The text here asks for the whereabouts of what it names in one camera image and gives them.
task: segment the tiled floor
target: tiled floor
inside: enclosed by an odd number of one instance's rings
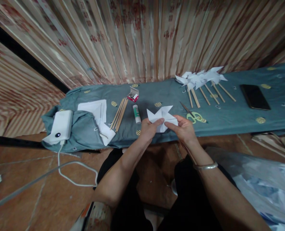
[[[21,138],[39,141],[44,136],[42,133]],[[284,157],[251,141],[249,134],[201,137],[199,141],[202,146],[221,147],[285,163]],[[99,170],[110,151],[84,153],[81,161]],[[174,178],[175,164],[185,155],[178,142],[152,145],[147,149],[137,166],[140,176],[137,188],[143,202],[163,208],[173,205],[176,196],[169,185]],[[80,159],[61,157],[62,163],[72,160]],[[0,147],[3,178],[0,198],[56,166],[56,153],[49,150]],[[66,166],[62,172],[78,183],[94,181],[94,173],[79,165]],[[92,193],[91,188],[74,186],[55,172],[0,207],[0,230],[69,230]]]

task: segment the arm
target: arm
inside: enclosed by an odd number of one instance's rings
[[[175,115],[179,126],[165,122],[175,131],[192,160],[198,166],[214,163],[200,146],[192,122]],[[218,169],[199,171],[207,197],[224,230],[270,230],[262,217],[241,192]]]
[[[139,138],[104,175],[92,196],[92,201],[103,202],[111,208],[118,205],[137,163],[155,135],[157,126],[163,122],[163,119],[153,124],[149,119],[142,121]]]

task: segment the smartphone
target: smartphone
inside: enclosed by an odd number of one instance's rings
[[[259,86],[242,84],[240,87],[250,108],[266,111],[271,109]]]

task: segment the charging cable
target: charging cable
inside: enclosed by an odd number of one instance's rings
[[[40,176],[39,178],[29,182],[28,184],[24,185],[23,187],[19,188],[18,190],[14,191],[13,193],[11,193],[10,195],[6,196],[5,198],[3,198],[2,200],[0,200],[0,206],[5,204],[6,202],[8,202],[9,200],[11,200],[12,198],[16,197],[18,194],[20,194],[21,192],[25,191],[26,189],[28,189],[29,187],[31,187],[33,184],[35,184],[36,182],[42,180],[44,177],[50,175],[51,173],[53,173],[54,171],[56,171],[57,169],[59,170],[59,173],[61,176],[63,176],[64,178],[66,178],[67,180],[69,180],[70,182],[72,182],[74,185],[77,185],[77,186],[83,186],[83,187],[96,187],[97,186],[97,176],[98,176],[98,172],[89,167],[88,165],[85,165],[84,163],[80,162],[80,161],[70,161],[70,162],[67,162],[65,164],[62,164],[60,165],[60,152],[61,152],[61,149],[63,148],[64,144],[65,144],[65,140],[61,141],[60,142],[61,144],[61,148],[58,152],[58,167],[50,170],[49,172],[45,173],[44,175]],[[70,164],[79,164],[87,169],[90,169],[91,171],[95,172],[95,184],[91,184],[91,185],[88,185],[88,184],[77,184],[75,183],[74,181],[72,181],[70,178],[68,178],[67,176],[63,175],[60,171],[60,169],[66,165],[70,165]]]
[[[61,150],[62,150],[64,144],[65,144],[65,140],[60,141],[61,147],[60,147],[59,152],[58,152],[58,167],[60,166],[60,152],[61,152]],[[91,168],[91,167],[89,167],[88,165],[85,165],[85,164],[82,163],[82,162],[77,161],[76,164],[79,164],[79,165],[81,165],[81,166],[83,166],[83,167],[85,167],[85,168],[87,168],[87,169],[89,169],[89,170],[95,172],[95,174],[96,174],[96,175],[95,175],[95,184],[78,184],[78,183],[75,183],[75,182],[72,181],[70,178],[68,178],[66,175],[63,175],[63,174],[62,174],[61,168],[58,169],[59,174],[60,174],[61,176],[63,176],[65,179],[67,179],[68,181],[70,181],[72,184],[76,185],[76,186],[82,186],[82,187],[97,187],[97,176],[98,176],[98,172],[97,172],[94,168]]]

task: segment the scissors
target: scissors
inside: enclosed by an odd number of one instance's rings
[[[184,104],[182,104],[182,106],[185,108],[185,110],[188,112],[188,114],[186,115],[186,119],[191,119],[192,121],[193,121],[193,124],[195,124],[196,123],[196,120],[198,120],[198,121],[202,121],[202,116],[199,114],[199,113],[197,113],[197,112],[191,112],[190,110],[188,110],[188,108],[187,107],[185,107],[185,105]]]

